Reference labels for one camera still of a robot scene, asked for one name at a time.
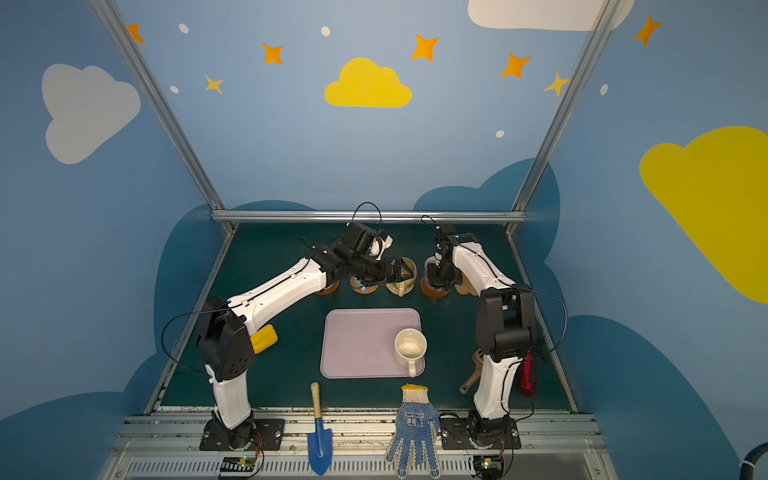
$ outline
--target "yellow star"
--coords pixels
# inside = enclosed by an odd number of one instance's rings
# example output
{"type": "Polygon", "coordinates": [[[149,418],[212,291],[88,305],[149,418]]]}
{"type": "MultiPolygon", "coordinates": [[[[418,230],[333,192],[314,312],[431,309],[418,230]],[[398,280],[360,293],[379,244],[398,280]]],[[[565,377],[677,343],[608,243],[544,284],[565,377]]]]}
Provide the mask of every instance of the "yellow star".
{"type": "Polygon", "coordinates": [[[556,91],[558,93],[558,97],[559,97],[560,93],[561,93],[561,90],[563,88],[563,85],[567,84],[569,81],[571,81],[570,78],[566,78],[565,80],[560,78],[560,72],[558,72],[558,73],[554,74],[554,84],[546,87],[544,89],[544,91],[554,90],[554,91],[556,91]]]}
{"type": "Polygon", "coordinates": [[[264,60],[264,64],[268,63],[277,63],[278,65],[282,65],[283,61],[280,60],[280,51],[283,50],[283,47],[267,47],[265,44],[261,44],[264,46],[264,50],[266,50],[266,60],[264,60]]]}
{"type": "Polygon", "coordinates": [[[219,89],[219,84],[223,80],[213,81],[210,78],[208,78],[208,75],[206,75],[205,78],[206,78],[206,80],[208,80],[208,86],[205,87],[206,90],[215,90],[215,91],[219,92],[219,95],[223,95],[223,93],[221,93],[221,90],[219,89]]]}
{"type": "Polygon", "coordinates": [[[139,43],[144,43],[144,39],[141,37],[141,35],[139,35],[139,24],[138,23],[134,23],[133,25],[129,25],[128,26],[128,31],[131,33],[131,37],[133,37],[135,41],[137,41],[139,43]]]}
{"type": "Polygon", "coordinates": [[[502,78],[507,75],[514,75],[515,77],[520,78],[520,76],[523,75],[523,67],[530,59],[531,57],[517,58],[513,54],[509,54],[509,65],[507,65],[507,69],[502,73],[502,78]]]}
{"type": "Polygon", "coordinates": [[[416,36],[416,51],[413,52],[413,57],[411,60],[416,60],[417,58],[426,58],[429,61],[432,61],[432,49],[435,48],[435,45],[437,44],[439,38],[433,38],[432,40],[425,40],[424,38],[416,36]]]}
{"type": "Polygon", "coordinates": [[[654,34],[657,28],[661,26],[661,23],[656,23],[654,20],[648,15],[648,20],[645,21],[645,26],[642,30],[640,30],[640,33],[637,34],[635,37],[635,40],[642,40],[643,45],[648,45],[648,40],[650,40],[650,36],[654,34]]]}

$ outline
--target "pink tray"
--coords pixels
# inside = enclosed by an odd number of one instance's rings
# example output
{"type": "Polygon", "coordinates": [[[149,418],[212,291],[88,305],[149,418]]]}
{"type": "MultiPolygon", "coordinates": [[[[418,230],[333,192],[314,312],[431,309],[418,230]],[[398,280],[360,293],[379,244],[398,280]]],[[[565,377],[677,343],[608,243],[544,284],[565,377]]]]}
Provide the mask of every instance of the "pink tray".
{"type": "MultiPolygon", "coordinates": [[[[422,330],[412,308],[333,310],[326,316],[320,372],[327,379],[378,379],[408,376],[395,359],[395,336],[402,329],[422,330]]],[[[424,372],[417,367],[416,376],[424,372]]]]}

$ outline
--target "green table surface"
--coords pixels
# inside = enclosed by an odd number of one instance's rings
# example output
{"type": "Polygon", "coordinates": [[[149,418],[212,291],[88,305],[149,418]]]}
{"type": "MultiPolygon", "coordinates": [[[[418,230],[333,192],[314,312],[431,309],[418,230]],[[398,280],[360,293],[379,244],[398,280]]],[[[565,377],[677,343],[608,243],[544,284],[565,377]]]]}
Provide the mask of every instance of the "green table surface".
{"type": "MultiPolygon", "coordinates": [[[[394,239],[387,254],[410,257],[421,275],[424,260],[434,254],[433,232],[421,224],[385,225],[394,239]]],[[[320,244],[345,230],[336,223],[241,224],[210,291],[223,299],[246,292],[291,267],[308,253],[301,236],[320,244]]],[[[458,226],[460,233],[472,232],[485,252],[507,276],[520,281],[506,236],[499,225],[458,226]]],[[[476,385],[467,395],[458,388],[474,371],[475,317],[478,298],[451,292],[441,300],[427,298],[418,285],[398,297],[384,286],[367,295],[342,282],[330,296],[310,295],[275,316],[271,323],[278,341],[256,357],[248,371],[248,396],[253,407],[310,407],[310,383],[319,382],[324,407],[396,408],[402,401],[400,386],[407,378],[327,379],[320,373],[325,318],[334,309],[413,308],[419,312],[422,331],[429,347],[426,369],[411,380],[429,387],[429,398],[439,409],[470,409],[476,385]]],[[[204,370],[192,335],[181,361],[204,370]]],[[[537,362],[536,409],[568,409],[568,399],[551,362],[537,362]]],[[[213,406],[208,381],[198,373],[175,370],[161,401],[163,406],[213,406]]],[[[513,389],[510,409],[531,408],[527,397],[513,389]]]]}

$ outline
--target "glove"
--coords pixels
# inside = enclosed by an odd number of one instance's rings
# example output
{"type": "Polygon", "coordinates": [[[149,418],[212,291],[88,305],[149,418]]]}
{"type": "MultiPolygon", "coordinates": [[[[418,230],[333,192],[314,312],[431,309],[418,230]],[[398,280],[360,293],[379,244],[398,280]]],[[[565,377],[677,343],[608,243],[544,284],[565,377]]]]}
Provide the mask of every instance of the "glove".
{"type": "Polygon", "coordinates": [[[440,415],[429,403],[427,388],[418,385],[402,386],[402,405],[395,420],[395,437],[386,454],[387,463],[397,462],[397,476],[405,478],[412,458],[423,465],[426,457],[429,474],[440,476],[435,454],[435,437],[440,430],[440,415]]]}

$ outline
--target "glove finger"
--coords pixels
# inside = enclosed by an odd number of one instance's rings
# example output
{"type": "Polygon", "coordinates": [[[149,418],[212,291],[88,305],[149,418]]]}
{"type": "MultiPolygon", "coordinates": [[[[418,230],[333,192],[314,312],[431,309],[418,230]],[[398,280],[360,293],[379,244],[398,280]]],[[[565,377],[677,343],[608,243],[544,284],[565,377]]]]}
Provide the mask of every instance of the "glove finger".
{"type": "Polygon", "coordinates": [[[395,437],[392,439],[392,443],[389,444],[389,451],[386,453],[386,462],[392,463],[395,461],[398,450],[402,446],[402,435],[399,432],[395,432],[395,437]]]}
{"type": "Polygon", "coordinates": [[[437,455],[435,454],[435,443],[426,442],[424,446],[426,448],[427,462],[429,462],[429,475],[432,478],[438,478],[440,476],[440,468],[437,465],[437,455]]]}
{"type": "Polygon", "coordinates": [[[418,442],[415,448],[415,463],[417,465],[424,465],[424,442],[418,442]]]}
{"type": "Polygon", "coordinates": [[[413,453],[413,440],[404,441],[402,451],[400,452],[400,461],[397,464],[397,476],[405,478],[408,475],[408,464],[411,462],[413,453]]]}

